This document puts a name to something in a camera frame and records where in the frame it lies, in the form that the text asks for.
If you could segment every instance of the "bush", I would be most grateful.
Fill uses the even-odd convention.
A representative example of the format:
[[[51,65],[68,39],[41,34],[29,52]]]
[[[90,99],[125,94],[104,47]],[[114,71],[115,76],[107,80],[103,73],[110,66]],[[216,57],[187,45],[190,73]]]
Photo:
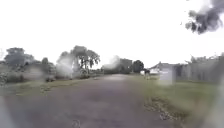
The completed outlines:
[[[88,74],[82,74],[80,76],[77,76],[77,78],[78,79],[88,79],[88,78],[90,78],[90,75],[88,75]]]
[[[11,73],[7,76],[7,83],[25,82],[25,78],[22,74]]]

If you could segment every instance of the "overcast sky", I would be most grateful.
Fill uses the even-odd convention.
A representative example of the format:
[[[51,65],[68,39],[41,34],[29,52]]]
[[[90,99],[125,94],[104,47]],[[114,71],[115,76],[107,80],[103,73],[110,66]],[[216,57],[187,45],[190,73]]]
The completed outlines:
[[[101,64],[118,55],[146,67],[220,54],[223,30],[197,36],[180,25],[184,11],[200,6],[199,0],[1,0],[0,48],[22,47],[56,62],[83,45],[100,54]]]

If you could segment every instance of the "roof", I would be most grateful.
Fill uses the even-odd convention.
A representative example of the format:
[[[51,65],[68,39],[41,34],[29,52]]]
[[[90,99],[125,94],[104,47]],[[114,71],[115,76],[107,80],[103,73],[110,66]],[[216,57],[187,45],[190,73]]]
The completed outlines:
[[[154,69],[154,68],[172,68],[174,64],[169,64],[169,63],[158,63],[155,66],[149,68],[149,69]]]

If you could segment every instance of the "grass verge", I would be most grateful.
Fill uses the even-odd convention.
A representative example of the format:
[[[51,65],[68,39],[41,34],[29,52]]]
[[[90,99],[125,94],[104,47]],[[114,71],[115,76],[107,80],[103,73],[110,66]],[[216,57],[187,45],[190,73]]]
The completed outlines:
[[[0,93],[1,95],[8,95],[8,94],[24,95],[34,92],[45,93],[55,87],[74,86],[86,80],[90,79],[60,80],[60,81],[58,80],[54,82],[29,81],[25,83],[17,83],[1,87]]]
[[[177,82],[161,86],[156,80],[146,80],[142,76],[132,78],[141,88],[146,101],[144,106],[160,113],[162,120],[172,120],[175,127],[201,122],[206,116],[216,94],[216,86]]]

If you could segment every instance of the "driveway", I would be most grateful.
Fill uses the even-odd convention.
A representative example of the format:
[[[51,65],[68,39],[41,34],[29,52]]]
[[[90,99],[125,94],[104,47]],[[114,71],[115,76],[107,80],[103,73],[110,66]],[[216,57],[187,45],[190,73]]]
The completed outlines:
[[[44,94],[6,96],[0,108],[12,128],[170,128],[168,120],[144,109],[138,86],[128,79],[112,75]]]

